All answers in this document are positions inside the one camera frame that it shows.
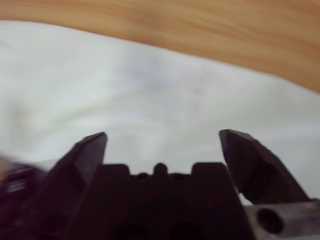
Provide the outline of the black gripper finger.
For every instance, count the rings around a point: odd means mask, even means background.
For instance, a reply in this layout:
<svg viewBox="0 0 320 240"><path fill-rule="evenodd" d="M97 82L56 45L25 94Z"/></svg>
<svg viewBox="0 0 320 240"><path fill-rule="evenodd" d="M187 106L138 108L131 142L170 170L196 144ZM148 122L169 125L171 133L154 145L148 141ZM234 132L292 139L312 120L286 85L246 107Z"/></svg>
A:
<svg viewBox="0 0 320 240"><path fill-rule="evenodd" d="M248 133L219 131L224 160L239 193L254 205L308 202L281 160Z"/></svg>
<svg viewBox="0 0 320 240"><path fill-rule="evenodd" d="M103 164L105 132L77 142L48 172L32 198L32 233L37 240L63 238L97 167Z"/></svg>

